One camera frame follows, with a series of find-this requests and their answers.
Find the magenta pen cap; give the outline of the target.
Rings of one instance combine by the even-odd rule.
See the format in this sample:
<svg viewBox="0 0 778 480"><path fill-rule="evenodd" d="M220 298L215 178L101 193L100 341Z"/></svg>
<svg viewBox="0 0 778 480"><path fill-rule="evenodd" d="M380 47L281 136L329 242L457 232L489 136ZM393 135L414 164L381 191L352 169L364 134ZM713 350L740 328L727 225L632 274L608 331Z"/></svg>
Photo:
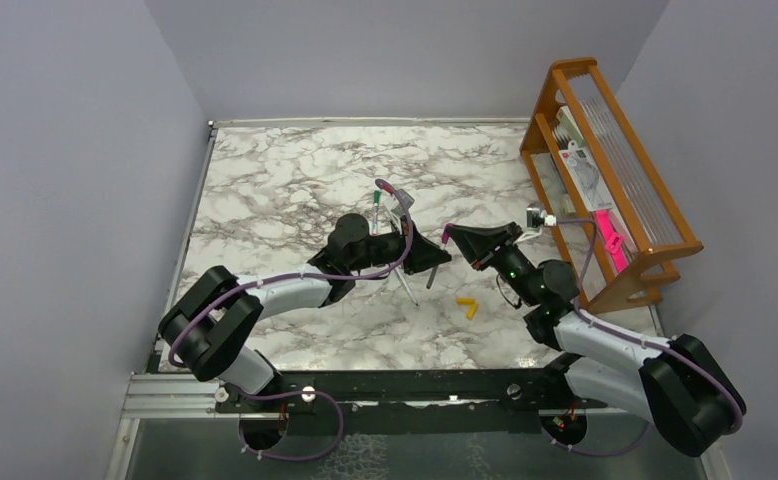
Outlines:
<svg viewBox="0 0 778 480"><path fill-rule="evenodd" d="M443 231L442 231L442 234L441 234L441 243L442 244L447 244L448 241L450 240L450 230L451 230L452 227L453 227L452 223L446 223L445 224L445 226L443 228Z"/></svg>

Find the white marker pen green cap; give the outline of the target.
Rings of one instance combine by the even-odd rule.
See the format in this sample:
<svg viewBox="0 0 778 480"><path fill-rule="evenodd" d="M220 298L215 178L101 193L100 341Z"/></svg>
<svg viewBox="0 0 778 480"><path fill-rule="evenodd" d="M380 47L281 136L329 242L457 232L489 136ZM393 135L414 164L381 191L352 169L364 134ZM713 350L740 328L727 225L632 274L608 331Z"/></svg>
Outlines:
<svg viewBox="0 0 778 480"><path fill-rule="evenodd" d="M380 223L380 207L381 207L382 191L375 190L372 196L372 217L371 217L371 234L379 234Z"/></svg>

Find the white marker pen magenta end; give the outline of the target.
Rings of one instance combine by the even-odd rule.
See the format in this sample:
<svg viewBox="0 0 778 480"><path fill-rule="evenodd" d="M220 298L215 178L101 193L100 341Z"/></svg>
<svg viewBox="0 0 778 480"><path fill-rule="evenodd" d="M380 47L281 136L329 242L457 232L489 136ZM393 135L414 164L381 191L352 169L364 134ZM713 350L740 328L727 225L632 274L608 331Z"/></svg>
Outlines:
<svg viewBox="0 0 778 480"><path fill-rule="evenodd" d="M434 281L435 281L435 278L436 278L436 275L437 275L437 273L438 273L438 269L439 269L439 265L435 265L435 266L434 266L434 267L431 269L431 271L430 271L430 274L429 274L429 276L428 276L428 280L427 280L426 286L425 286L425 288L426 288L426 289L428 289L428 290L429 290L429 289L431 289L431 288L432 288L432 286L433 286L433 284L434 284Z"/></svg>

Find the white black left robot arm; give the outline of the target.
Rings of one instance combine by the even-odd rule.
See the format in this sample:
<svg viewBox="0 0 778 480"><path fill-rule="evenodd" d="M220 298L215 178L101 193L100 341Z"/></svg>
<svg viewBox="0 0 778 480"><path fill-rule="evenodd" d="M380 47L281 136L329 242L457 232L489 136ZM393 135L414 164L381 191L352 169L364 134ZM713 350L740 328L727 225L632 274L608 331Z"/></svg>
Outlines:
<svg viewBox="0 0 778 480"><path fill-rule="evenodd" d="M408 220L390 233L373 235L362 215L346 214L326 246L290 272L251 279L223 266L209 268L162 318L158 333L197 380L230 384L250 407L267 410L278 401L280 375L246 345L259 321L333 305L357 282L381 279L397 268L413 275L450 259Z"/></svg>

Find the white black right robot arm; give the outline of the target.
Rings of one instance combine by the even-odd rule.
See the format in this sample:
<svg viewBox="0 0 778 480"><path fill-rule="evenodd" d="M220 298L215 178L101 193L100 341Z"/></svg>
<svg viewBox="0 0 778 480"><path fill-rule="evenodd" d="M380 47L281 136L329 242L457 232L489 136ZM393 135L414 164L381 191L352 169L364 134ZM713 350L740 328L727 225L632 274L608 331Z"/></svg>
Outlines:
<svg viewBox="0 0 778 480"><path fill-rule="evenodd" d="M640 335L578 304L580 281L562 260L532 263L518 247L522 229L448 224L452 240L477 270L494 269L531 310L531 337L560 352L542 380L544 398L565 407L597 400L653 426L678 452L697 457L738 432L747 407L709 349L698 338Z"/></svg>

